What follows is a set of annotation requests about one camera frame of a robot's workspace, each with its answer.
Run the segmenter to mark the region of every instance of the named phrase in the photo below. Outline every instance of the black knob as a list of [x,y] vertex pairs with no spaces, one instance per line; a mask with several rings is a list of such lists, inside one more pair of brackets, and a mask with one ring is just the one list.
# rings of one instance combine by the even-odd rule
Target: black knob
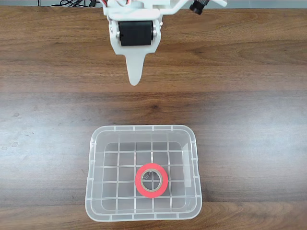
[[209,0],[194,0],[193,4],[190,5],[190,10],[201,15],[202,9],[208,4],[208,2]]

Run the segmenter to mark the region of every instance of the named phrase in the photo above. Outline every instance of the wooden table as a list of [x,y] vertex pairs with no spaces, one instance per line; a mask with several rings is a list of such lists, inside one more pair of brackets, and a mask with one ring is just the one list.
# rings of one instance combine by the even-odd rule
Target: wooden table
[[[307,228],[307,10],[189,10],[129,84],[101,9],[0,7],[0,229]],[[184,124],[203,205],[185,221],[97,223],[90,136]]]

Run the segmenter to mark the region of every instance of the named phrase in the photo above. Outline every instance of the clear plastic container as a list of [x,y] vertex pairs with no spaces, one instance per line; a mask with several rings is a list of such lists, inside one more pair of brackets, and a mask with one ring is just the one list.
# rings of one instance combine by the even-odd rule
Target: clear plastic container
[[[161,165],[168,187],[157,198],[143,197],[135,187],[138,169]],[[154,189],[159,177],[149,172],[143,184]],[[85,208],[99,222],[191,219],[201,210],[196,139],[182,125],[103,126],[92,135]]]

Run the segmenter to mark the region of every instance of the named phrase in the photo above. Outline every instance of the pink tape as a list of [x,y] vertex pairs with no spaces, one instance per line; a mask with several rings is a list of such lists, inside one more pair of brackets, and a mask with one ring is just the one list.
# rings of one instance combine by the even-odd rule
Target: pink tape
[[[143,174],[143,172],[145,172],[146,170],[149,170],[149,169],[154,169],[154,170],[159,171],[159,173],[162,176],[161,187],[158,190],[152,191],[152,192],[146,190],[142,185],[142,174]],[[156,198],[156,197],[162,195],[165,192],[167,185],[168,185],[168,176],[167,176],[166,171],[164,170],[164,168],[161,165],[158,165],[156,163],[148,163],[148,164],[143,165],[137,171],[136,177],[135,177],[135,185],[136,185],[136,188],[138,189],[139,193],[142,194],[143,196],[145,196],[147,198]]]

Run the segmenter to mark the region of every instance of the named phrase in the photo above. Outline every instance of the roll of tape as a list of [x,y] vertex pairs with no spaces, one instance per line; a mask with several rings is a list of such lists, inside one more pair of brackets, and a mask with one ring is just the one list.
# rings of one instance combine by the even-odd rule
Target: roll of tape
[[[156,187],[155,189],[148,189],[143,184],[142,179],[147,172],[155,172],[156,174],[158,174],[160,178],[160,183],[158,187]],[[161,165],[158,165],[156,163],[145,164],[136,173],[135,177],[136,188],[141,195],[147,198],[156,198],[162,195],[167,188],[167,184],[168,184],[168,176],[166,171]]]

